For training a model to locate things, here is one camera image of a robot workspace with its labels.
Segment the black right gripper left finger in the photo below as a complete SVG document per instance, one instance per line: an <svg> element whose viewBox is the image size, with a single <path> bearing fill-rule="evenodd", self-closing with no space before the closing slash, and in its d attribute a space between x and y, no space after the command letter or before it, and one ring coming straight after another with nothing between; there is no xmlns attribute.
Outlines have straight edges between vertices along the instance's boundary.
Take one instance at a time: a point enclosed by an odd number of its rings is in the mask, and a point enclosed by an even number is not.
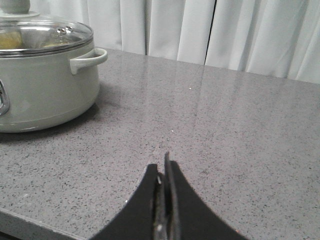
<svg viewBox="0 0 320 240"><path fill-rule="evenodd" d="M158 169L149 164L145 174L124 208L93 238L95 240L152 240L157 193Z"/></svg>

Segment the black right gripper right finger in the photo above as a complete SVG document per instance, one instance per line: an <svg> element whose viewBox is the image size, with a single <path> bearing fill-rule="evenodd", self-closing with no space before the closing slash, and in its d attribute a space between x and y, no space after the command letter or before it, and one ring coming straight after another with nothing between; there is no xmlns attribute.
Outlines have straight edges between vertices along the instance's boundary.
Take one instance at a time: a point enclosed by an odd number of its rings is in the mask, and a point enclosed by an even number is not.
<svg viewBox="0 0 320 240"><path fill-rule="evenodd" d="M244 240L193 190L176 161L164 155L164 196L170 240Z"/></svg>

